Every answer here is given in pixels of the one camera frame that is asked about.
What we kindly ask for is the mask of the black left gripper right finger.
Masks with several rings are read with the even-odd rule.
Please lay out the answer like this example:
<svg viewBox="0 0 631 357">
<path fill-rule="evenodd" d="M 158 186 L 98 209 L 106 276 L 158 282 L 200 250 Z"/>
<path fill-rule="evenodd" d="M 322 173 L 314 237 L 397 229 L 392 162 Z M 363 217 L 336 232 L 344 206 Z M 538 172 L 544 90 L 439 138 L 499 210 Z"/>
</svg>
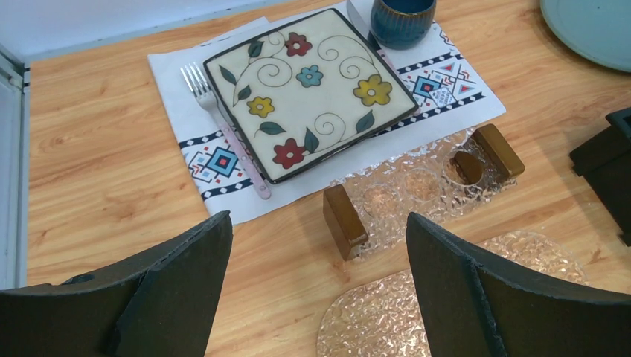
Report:
<svg viewBox="0 0 631 357">
<path fill-rule="evenodd" d="M 410 213 L 406 245 L 433 356 L 628 356 L 630 296 L 571 283 Z"/>
</svg>

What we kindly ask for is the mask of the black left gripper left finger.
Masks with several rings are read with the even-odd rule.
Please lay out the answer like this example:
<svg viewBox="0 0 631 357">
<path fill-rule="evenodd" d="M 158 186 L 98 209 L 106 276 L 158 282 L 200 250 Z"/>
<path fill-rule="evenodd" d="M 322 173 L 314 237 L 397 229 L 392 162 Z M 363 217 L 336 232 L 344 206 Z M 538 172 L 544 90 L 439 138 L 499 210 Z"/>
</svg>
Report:
<svg viewBox="0 0 631 357">
<path fill-rule="evenodd" d="M 3 356 L 203 356 L 233 241 L 229 212 L 61 283 L 1 292 Z"/>
</svg>

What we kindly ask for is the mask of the glass holder with wooden ends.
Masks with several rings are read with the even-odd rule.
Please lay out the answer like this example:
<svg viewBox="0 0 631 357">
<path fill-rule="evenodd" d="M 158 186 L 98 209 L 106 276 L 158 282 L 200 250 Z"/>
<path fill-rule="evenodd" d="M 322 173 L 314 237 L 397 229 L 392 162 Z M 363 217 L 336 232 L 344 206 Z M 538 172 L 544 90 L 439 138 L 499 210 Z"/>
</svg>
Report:
<svg viewBox="0 0 631 357">
<path fill-rule="evenodd" d="M 335 179 L 323 214 L 343 260 L 403 241 L 411 212 L 462 216 L 515 183 L 525 165 L 493 124 L 461 130 Z"/>
</svg>

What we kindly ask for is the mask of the black compartment organizer box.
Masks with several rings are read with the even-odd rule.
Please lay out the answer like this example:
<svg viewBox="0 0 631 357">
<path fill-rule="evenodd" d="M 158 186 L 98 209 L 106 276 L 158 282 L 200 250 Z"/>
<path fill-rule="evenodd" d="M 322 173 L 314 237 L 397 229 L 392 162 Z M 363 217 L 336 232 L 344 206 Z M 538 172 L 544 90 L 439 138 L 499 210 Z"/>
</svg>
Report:
<svg viewBox="0 0 631 357">
<path fill-rule="evenodd" d="M 630 245 L 630 108 L 606 115 L 609 126 L 569 154 Z"/>
</svg>

